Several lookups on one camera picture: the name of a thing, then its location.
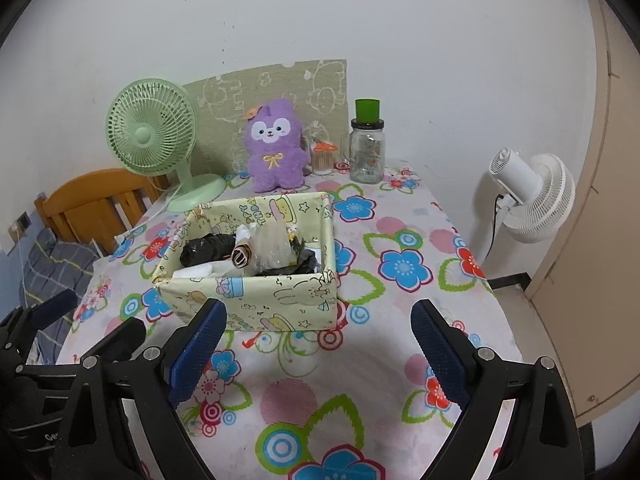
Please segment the wooden chair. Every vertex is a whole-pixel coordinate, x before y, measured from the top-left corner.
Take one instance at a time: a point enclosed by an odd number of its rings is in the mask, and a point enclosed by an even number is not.
[[[165,176],[149,178],[124,169],[100,170],[79,176],[34,204],[46,227],[59,240],[87,244],[95,239],[106,251],[116,250],[114,236],[127,230],[115,203],[133,226],[146,211],[143,192],[151,202],[169,186]]]

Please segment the green cap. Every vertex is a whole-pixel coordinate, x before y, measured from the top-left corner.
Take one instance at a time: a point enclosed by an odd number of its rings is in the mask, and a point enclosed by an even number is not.
[[[356,122],[377,123],[380,120],[379,99],[356,99]]]

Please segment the black power cord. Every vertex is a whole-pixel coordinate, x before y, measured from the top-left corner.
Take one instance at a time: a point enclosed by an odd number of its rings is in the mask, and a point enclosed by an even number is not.
[[[483,261],[486,261],[487,257],[489,256],[489,253],[491,252],[491,249],[494,247],[494,242],[495,242],[495,221],[497,219],[498,216],[498,200],[504,198],[504,195],[498,194],[495,197],[494,200],[494,227],[493,227],[493,231],[491,234],[491,245],[489,246],[489,250],[486,252],[486,256],[484,257]]]

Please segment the wooden door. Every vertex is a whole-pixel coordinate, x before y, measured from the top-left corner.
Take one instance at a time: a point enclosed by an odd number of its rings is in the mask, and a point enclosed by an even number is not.
[[[640,388],[640,55],[610,9],[609,112],[567,244],[531,298],[582,424]]]

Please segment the purple plush toy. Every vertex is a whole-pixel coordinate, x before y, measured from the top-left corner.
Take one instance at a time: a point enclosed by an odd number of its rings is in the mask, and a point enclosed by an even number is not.
[[[302,123],[287,99],[261,106],[249,119],[244,145],[250,154],[247,170],[254,178],[254,192],[296,189],[305,183],[302,170],[308,154],[300,148],[301,135]]]

